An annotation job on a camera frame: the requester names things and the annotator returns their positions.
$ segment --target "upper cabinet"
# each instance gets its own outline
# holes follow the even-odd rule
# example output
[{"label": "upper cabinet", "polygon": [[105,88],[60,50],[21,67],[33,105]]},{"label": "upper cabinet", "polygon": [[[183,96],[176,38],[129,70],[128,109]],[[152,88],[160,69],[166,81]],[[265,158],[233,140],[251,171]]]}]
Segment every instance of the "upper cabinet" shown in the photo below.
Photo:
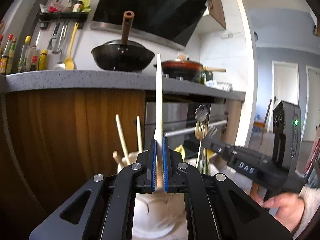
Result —
[{"label": "upper cabinet", "polygon": [[199,33],[209,33],[226,29],[221,0],[207,0],[208,9],[200,20],[196,31]]}]

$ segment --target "countertop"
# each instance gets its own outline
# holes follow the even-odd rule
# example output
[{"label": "countertop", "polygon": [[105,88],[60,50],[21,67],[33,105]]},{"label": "countertop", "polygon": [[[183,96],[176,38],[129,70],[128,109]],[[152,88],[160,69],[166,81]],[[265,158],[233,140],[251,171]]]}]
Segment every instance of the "countertop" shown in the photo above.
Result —
[{"label": "countertop", "polygon": [[[156,77],[140,73],[93,70],[46,70],[0,76],[0,93],[59,88],[155,90]],[[163,91],[165,94],[193,94],[238,101],[245,99],[245,92],[225,92],[172,78],[163,78]]]}]

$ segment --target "sleeve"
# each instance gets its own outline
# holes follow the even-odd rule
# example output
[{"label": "sleeve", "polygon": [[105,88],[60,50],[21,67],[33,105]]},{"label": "sleeve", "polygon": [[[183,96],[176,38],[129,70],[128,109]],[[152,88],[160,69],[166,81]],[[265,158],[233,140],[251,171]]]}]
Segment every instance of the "sleeve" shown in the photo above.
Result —
[{"label": "sleeve", "polygon": [[299,194],[299,197],[304,200],[305,208],[300,226],[298,227],[297,232],[294,234],[293,239],[296,239],[302,233],[315,215],[320,205],[320,188],[315,189],[304,186]]}]

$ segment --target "silver screw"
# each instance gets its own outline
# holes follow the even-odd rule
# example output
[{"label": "silver screw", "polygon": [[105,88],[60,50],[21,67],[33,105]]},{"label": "silver screw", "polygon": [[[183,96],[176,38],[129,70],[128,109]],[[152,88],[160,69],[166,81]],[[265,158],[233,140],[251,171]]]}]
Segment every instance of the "silver screw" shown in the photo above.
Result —
[{"label": "silver screw", "polygon": [[216,179],[218,181],[224,181],[226,179],[226,176],[224,174],[222,174],[222,173],[219,173],[219,174],[216,175]]},{"label": "silver screw", "polygon": [[93,180],[95,182],[99,182],[99,181],[102,181],[103,180],[103,175],[102,174],[97,174],[93,177]]},{"label": "silver screw", "polygon": [[141,169],[141,167],[142,165],[140,163],[134,163],[131,165],[131,168],[135,171]]},{"label": "silver screw", "polygon": [[186,164],[186,163],[179,163],[179,164],[178,164],[178,168],[179,168],[180,170],[184,170],[184,169],[188,168],[188,164]]}]

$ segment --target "triangular cutout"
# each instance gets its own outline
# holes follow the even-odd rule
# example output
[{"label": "triangular cutout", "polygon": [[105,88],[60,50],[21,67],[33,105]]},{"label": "triangular cutout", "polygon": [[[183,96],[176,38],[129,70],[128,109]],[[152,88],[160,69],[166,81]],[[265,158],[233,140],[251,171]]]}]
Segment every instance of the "triangular cutout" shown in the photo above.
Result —
[{"label": "triangular cutout", "polygon": [[91,191],[86,190],[80,197],[76,199],[66,210],[60,214],[60,218],[70,222],[71,224],[78,224],[83,213],[84,207],[90,197]]},{"label": "triangular cutout", "polygon": [[250,205],[247,201],[241,198],[233,190],[229,190],[229,196],[236,208],[236,212],[239,216],[241,223],[248,223],[251,220],[260,216],[258,210],[256,210],[252,205]]}]

